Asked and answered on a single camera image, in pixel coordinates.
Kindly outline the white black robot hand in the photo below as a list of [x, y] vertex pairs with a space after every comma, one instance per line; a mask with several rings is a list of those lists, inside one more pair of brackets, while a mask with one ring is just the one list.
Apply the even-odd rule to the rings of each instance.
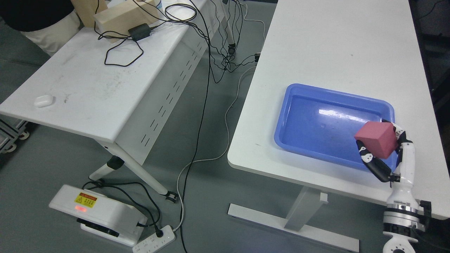
[[363, 164], [379, 181], [391, 184], [392, 193], [387, 199], [387, 204], [403, 203], [418, 210], [418, 202], [412, 194], [415, 177], [415, 146], [408, 139], [403, 128], [395, 123], [392, 124], [398, 146], [389, 158], [384, 160], [375, 157], [362, 141], [356, 140], [358, 152]]

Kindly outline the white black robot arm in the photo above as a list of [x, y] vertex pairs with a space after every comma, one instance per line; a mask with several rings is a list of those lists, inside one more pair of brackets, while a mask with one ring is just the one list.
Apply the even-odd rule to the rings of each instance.
[[423, 219], [418, 210], [403, 203], [388, 203], [384, 211], [383, 234], [389, 237], [384, 253], [414, 253], [412, 243], [418, 242], [418, 231], [425, 232], [432, 214], [430, 201], [420, 200], [424, 209]]

